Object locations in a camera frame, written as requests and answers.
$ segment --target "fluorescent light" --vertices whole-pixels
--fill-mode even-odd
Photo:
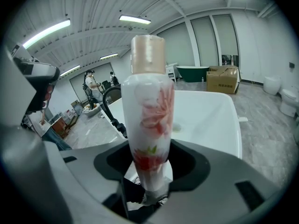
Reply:
[[[127,16],[127,15],[121,15],[120,16],[121,21],[134,21],[134,22],[139,22],[139,23],[144,23],[144,24],[150,24],[150,20],[142,19],[139,17],[132,17],[132,16]]]
[[[108,56],[103,56],[103,57],[100,58],[100,60],[104,60],[104,59],[107,59],[107,58],[111,58],[111,57],[113,57],[113,56],[117,56],[117,55],[118,55],[118,53],[111,54],[111,55],[108,55]]]
[[[42,38],[44,38],[45,36],[51,34],[52,32],[55,32],[61,28],[65,28],[67,26],[69,26],[71,24],[71,20],[68,19],[66,21],[60,22],[52,27],[49,27],[47,29],[45,29],[44,31],[40,32],[39,34],[35,35],[34,37],[32,37],[31,39],[29,39],[28,41],[26,41],[23,44],[23,47],[25,49],[27,49],[28,47],[30,47],[31,45],[33,45],[34,43],[36,43],[37,41],[41,40]]]
[[[71,68],[70,70],[67,70],[66,72],[62,73],[60,76],[64,76],[66,73],[69,73],[69,72],[71,72],[72,70],[77,69],[77,68],[79,68],[79,67],[80,67],[80,65],[77,65],[76,67]]]

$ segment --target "bottle cap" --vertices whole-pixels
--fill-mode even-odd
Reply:
[[[165,40],[156,35],[137,35],[131,41],[133,74],[165,74]]]

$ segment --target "marble floor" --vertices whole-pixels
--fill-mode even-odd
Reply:
[[[206,83],[177,81],[176,90],[206,91]],[[230,95],[241,123],[243,159],[279,187],[285,186],[298,164],[299,150],[293,137],[295,120],[279,111],[281,98],[267,94],[256,84],[240,83]],[[101,145],[121,137],[106,119],[81,115],[65,141],[72,148]]]

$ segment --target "white ceiling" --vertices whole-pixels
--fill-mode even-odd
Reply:
[[[28,48],[41,62],[60,68],[94,63],[101,56],[130,48],[135,35],[150,34],[161,26],[206,9],[241,7],[261,11],[270,0],[28,0],[13,22],[8,37],[24,43],[67,18],[71,25]],[[119,21],[121,14],[140,16],[149,25]]]

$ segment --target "white toilet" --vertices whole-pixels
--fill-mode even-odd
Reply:
[[[280,111],[288,116],[294,117],[296,109],[299,107],[299,91],[294,93],[283,89],[281,91],[281,99]]]
[[[281,85],[280,77],[264,77],[263,90],[271,95],[276,95]]]

